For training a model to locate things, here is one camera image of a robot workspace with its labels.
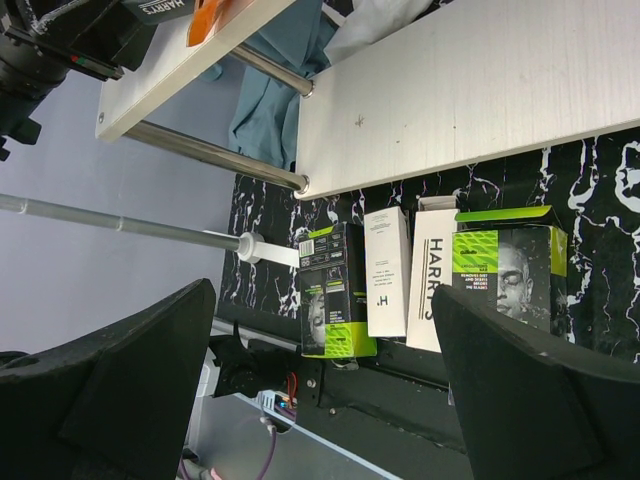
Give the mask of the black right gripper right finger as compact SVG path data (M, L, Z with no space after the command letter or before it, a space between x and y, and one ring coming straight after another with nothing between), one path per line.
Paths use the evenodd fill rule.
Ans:
M477 479L636 479L639 368L441 285L435 326Z

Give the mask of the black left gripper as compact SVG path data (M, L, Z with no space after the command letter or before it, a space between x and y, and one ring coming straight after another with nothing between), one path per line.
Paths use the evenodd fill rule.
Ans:
M3 1L1 143L34 145L41 125L31 115L69 71L118 80L141 65L154 34L121 1Z

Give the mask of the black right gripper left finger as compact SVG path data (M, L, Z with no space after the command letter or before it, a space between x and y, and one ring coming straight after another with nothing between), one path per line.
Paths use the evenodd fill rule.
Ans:
M3 364L2 478L175 478L215 304L212 283L200 279Z

